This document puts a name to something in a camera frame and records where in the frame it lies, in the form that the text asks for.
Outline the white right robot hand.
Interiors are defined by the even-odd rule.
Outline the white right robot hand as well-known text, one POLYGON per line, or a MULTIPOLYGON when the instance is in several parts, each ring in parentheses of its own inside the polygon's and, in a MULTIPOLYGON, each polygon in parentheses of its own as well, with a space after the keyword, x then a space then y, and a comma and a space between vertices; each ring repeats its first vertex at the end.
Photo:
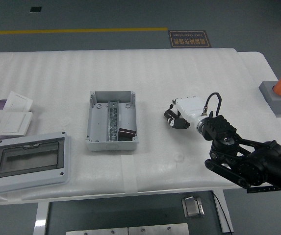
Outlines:
POLYGON ((188 129, 192 126, 201 132, 207 113, 201 98, 189 96, 173 99, 164 116, 174 129, 188 129))

